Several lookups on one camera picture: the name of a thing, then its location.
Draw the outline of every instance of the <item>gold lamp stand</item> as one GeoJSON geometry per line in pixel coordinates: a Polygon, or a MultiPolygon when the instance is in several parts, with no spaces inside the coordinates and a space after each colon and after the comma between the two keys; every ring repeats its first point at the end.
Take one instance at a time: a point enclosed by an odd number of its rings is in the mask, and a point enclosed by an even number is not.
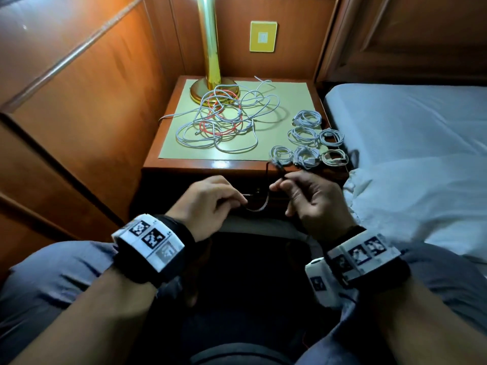
{"type": "Polygon", "coordinates": [[[194,102],[200,104],[201,98],[209,91],[213,91],[217,85],[235,85],[233,87],[223,87],[222,89],[228,89],[238,96],[240,89],[236,83],[232,79],[222,78],[220,75],[215,0],[198,0],[198,10],[201,36],[203,38],[206,77],[199,79],[191,86],[191,98],[194,102]]]}

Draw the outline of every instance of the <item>wooden nightstand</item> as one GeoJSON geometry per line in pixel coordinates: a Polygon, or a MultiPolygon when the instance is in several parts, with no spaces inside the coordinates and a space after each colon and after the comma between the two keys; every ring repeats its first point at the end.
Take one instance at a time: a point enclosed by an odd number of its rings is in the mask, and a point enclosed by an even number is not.
{"type": "MultiPolygon", "coordinates": [[[[199,79],[194,76],[179,77],[167,106],[166,115],[176,111],[179,99],[187,79],[199,79]]],[[[255,81],[254,78],[233,78],[236,81],[255,81]]],[[[311,81],[275,79],[273,82],[306,83],[315,110],[323,117],[322,128],[328,128],[330,122],[325,114],[318,93],[311,81]]],[[[166,139],[172,119],[164,119],[157,131],[152,147],[143,167],[143,180],[139,197],[145,199],[144,212],[164,212],[184,190],[194,181],[221,174],[242,193],[249,197],[252,208],[259,208],[265,201],[268,185],[283,175],[283,172],[267,161],[255,160],[207,160],[207,159],[161,159],[159,154],[166,139]]],[[[299,170],[295,166],[286,166],[285,171],[299,170]]],[[[313,172],[343,185],[348,178],[345,166],[330,168],[320,165],[313,172]]],[[[283,215],[287,198],[283,195],[272,195],[269,206],[260,216],[283,215]]]]}

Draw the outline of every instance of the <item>forearm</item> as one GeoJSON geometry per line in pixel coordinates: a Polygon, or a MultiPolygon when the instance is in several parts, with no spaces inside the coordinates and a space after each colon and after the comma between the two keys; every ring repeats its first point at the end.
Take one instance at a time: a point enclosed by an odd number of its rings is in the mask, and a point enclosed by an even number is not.
{"type": "Polygon", "coordinates": [[[412,278],[400,288],[375,295],[371,307],[400,364],[487,363],[487,337],[412,278]]]}
{"type": "Polygon", "coordinates": [[[124,363],[155,291],[109,268],[11,364],[124,363]]]}

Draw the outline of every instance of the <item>bed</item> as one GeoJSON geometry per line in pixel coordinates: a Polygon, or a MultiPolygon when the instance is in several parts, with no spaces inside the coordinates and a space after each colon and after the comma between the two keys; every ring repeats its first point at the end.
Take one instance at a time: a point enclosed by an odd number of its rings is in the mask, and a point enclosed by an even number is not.
{"type": "Polygon", "coordinates": [[[344,84],[324,105],[355,167],[344,196],[356,220],[487,275],[487,87],[344,84]]]}

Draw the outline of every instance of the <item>yellow switch plate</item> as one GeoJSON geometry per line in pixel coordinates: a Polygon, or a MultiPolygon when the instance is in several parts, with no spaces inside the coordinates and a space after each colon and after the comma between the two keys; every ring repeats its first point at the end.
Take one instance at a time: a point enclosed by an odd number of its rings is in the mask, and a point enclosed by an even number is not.
{"type": "Polygon", "coordinates": [[[250,22],[250,51],[274,52],[277,22],[250,22]]]}

